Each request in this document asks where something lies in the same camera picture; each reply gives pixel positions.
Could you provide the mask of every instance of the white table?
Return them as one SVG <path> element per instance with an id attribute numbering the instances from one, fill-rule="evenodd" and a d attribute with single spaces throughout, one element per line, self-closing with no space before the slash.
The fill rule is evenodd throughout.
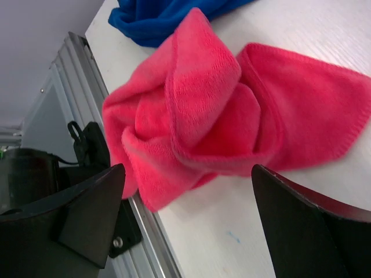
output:
<path id="1" fill-rule="evenodd" d="M 106 0 L 86 32 L 109 92 L 155 50 L 136 45 L 107 23 L 117 5 L 117 0 Z M 257 0 L 212 26 L 235 54 L 248 42 L 261 42 L 371 76 L 368 0 Z M 371 210 L 371 126 L 344 159 L 284 175 Z M 159 215 L 184 277 L 275 277 L 251 179 L 219 177 Z"/>

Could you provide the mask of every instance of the black bracket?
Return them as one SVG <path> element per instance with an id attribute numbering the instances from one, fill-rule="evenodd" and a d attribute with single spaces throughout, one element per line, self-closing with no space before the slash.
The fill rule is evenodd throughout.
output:
<path id="1" fill-rule="evenodd" d="M 115 258 L 141 242 L 140 228 L 128 200 L 122 200 L 109 256 Z"/>
<path id="2" fill-rule="evenodd" d="M 104 169 L 110 166 L 110 153 L 96 122 L 88 123 L 84 130 L 81 130 L 76 122 L 70 122 L 67 127 L 75 140 L 74 149 L 80 165 L 79 171 L 92 166 Z M 129 201 L 121 200 L 109 256 L 117 257 L 140 243 L 141 239 L 140 228 Z"/>

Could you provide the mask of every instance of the metal screw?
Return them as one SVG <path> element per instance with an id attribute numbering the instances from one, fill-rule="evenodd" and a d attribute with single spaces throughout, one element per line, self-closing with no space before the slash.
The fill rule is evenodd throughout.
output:
<path id="1" fill-rule="evenodd" d="M 121 237 L 116 237 L 113 241 L 113 244 L 114 244 L 114 247 L 115 248 L 121 248 L 123 246 L 123 241 L 121 239 Z"/>

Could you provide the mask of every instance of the black cable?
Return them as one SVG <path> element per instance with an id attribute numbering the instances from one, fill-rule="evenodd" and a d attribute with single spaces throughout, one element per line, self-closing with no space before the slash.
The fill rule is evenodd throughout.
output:
<path id="1" fill-rule="evenodd" d="M 63 158 L 61 158 L 61 157 L 59 157 L 59 156 L 57 156 L 57 155 L 53 155 L 53 154 L 49 154 L 51 157 L 53 157 L 53 158 L 55 158 L 55 159 L 57 159 L 59 162 L 62 162 L 62 163 L 64 163 L 64 164 L 67 164 L 67 165 L 79 165 L 80 164 L 80 162 L 68 162 L 68 161 L 65 161 Z"/>

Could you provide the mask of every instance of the black plastic part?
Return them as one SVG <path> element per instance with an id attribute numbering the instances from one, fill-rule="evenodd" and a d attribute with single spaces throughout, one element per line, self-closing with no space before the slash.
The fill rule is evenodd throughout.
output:
<path id="1" fill-rule="evenodd" d="M 121 255 L 126 250 L 140 243 L 142 239 L 140 228 L 128 200 L 122 200 L 120 204 L 113 240 L 117 238 L 122 240 L 122 246 L 115 247 L 112 241 L 110 248 L 111 258 Z"/>
<path id="2" fill-rule="evenodd" d="M 124 179 L 123 166 L 116 165 L 0 215 L 0 277 L 97 277 L 108 256 Z"/>
<path id="3" fill-rule="evenodd" d="M 123 184 L 125 172 L 115 182 Z M 106 265 L 120 206 L 121 186 L 98 186 L 63 208 L 57 242 L 88 259 L 99 268 Z"/>
<path id="4" fill-rule="evenodd" d="M 277 278 L 371 277 L 371 212 L 259 165 L 254 194 Z"/>

